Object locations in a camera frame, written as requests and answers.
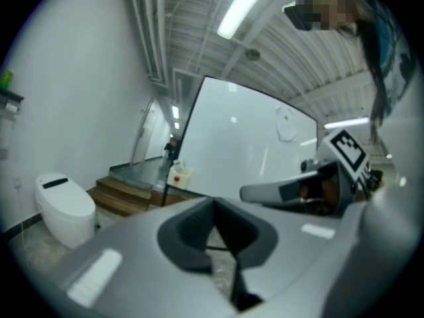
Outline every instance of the wooden staircase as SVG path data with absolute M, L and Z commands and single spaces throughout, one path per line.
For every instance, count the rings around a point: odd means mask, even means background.
M 107 211 L 128 217 L 148 210 L 152 194 L 106 177 L 96 181 L 96 187 L 87 191 L 95 204 Z

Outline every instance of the door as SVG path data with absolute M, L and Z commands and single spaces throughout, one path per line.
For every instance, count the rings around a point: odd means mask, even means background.
M 141 128 L 140 134 L 138 136 L 134 158 L 132 159 L 133 164 L 144 161 L 148 143 L 150 142 L 150 138 L 152 136 L 154 124 L 158 118 L 158 108 L 159 106 L 154 101 L 148 110 L 146 120 L 144 121 L 143 127 Z

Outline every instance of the ceiling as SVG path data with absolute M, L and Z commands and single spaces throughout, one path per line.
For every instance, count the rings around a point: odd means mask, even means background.
M 319 139 L 325 123 L 369 116 L 374 85 L 358 40 L 335 31 L 296 30 L 282 12 L 293 1 L 258 0 L 234 41 L 217 34 L 233 0 L 136 0 L 146 64 L 171 124 L 171 106 L 180 108 L 176 137 L 204 75 L 247 85 L 301 109 L 317 119 Z M 259 50 L 260 59 L 249 61 L 247 48 Z M 370 143 L 368 125 L 350 131 L 372 163 L 390 163 L 381 145 Z

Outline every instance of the green object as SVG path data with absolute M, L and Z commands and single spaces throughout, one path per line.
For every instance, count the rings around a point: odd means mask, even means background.
M 3 77 L 1 77 L 1 87 L 7 88 L 10 84 L 10 82 L 12 81 L 13 78 L 13 73 L 9 70 L 7 70 L 4 74 Z

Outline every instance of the whiteboard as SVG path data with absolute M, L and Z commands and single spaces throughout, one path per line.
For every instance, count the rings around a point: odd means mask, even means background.
M 205 77 L 178 159 L 193 169 L 188 191 L 240 199 L 242 186 L 300 174 L 316 142 L 317 122 L 305 113 L 251 88 Z

